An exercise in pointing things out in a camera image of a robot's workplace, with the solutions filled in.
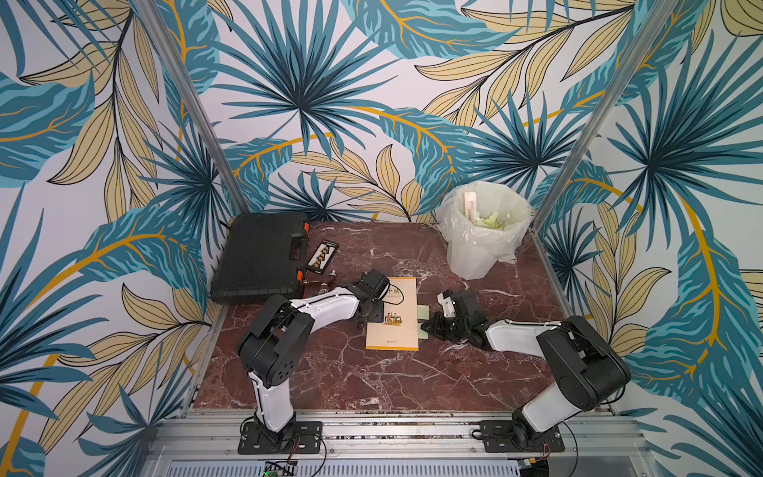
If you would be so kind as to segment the orange children's book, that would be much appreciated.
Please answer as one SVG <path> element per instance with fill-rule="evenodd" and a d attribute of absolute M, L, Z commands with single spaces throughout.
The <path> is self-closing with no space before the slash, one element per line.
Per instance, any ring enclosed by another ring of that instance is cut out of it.
<path fill-rule="evenodd" d="M 392 277 L 381 300 L 381 323 L 369 323 L 366 348 L 377 351 L 417 351 L 417 283 L 414 277 Z"/>

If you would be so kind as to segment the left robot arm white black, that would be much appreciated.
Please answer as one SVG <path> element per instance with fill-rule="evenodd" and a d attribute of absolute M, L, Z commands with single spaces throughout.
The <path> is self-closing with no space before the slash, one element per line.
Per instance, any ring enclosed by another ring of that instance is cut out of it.
<path fill-rule="evenodd" d="M 362 325 L 383 318 L 391 281 L 371 270 L 359 281 L 304 299 L 274 295 L 262 305 L 238 345 L 238 357 L 256 395 L 260 429 L 287 439 L 296 423 L 289 379 L 314 332 L 340 321 Z"/>

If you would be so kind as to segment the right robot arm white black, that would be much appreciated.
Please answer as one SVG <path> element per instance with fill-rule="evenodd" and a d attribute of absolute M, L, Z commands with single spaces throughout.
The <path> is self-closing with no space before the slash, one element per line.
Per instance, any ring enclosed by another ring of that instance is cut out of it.
<path fill-rule="evenodd" d="M 554 378 L 508 421 L 480 423 L 473 436 L 484 442 L 487 452 L 563 451 L 558 426 L 598 407 L 631 380 L 623 359 L 580 316 L 544 323 L 492 321 L 468 290 L 447 290 L 438 302 L 442 310 L 420 326 L 429 335 L 483 351 L 542 358 Z"/>

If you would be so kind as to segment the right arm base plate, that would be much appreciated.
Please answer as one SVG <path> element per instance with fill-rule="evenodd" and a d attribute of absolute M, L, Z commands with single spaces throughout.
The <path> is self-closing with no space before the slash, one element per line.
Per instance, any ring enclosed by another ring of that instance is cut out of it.
<path fill-rule="evenodd" d="M 538 432 L 520 421 L 481 421 L 471 434 L 483 443 L 487 453 L 547 455 L 565 451 L 558 427 Z"/>

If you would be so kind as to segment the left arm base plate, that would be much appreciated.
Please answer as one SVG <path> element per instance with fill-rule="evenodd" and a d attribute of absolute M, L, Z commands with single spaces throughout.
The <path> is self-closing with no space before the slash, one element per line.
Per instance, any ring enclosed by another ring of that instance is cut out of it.
<path fill-rule="evenodd" d="M 248 421 L 240 429 L 239 455 L 298 454 L 315 455 L 321 451 L 323 423 L 296 421 L 274 432 L 259 421 Z"/>

